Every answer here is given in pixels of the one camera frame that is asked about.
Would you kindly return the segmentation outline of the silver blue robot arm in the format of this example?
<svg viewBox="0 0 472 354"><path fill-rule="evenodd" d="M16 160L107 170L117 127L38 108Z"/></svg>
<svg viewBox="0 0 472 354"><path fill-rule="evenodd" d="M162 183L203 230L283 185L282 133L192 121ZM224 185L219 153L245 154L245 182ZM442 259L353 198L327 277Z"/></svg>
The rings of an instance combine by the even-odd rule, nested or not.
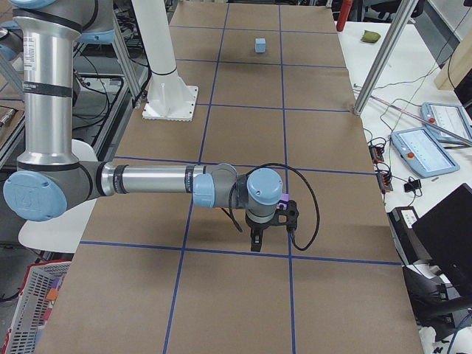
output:
<svg viewBox="0 0 472 354"><path fill-rule="evenodd" d="M23 33L26 146L3 186L9 208L28 221L49 221L86 201L132 192L185 192L199 207L245 211L251 250L271 226L296 225L293 201L268 164L245 175L230 164L140 166L82 161L72 152L73 46L114 40L111 1L14 1Z"/></svg>

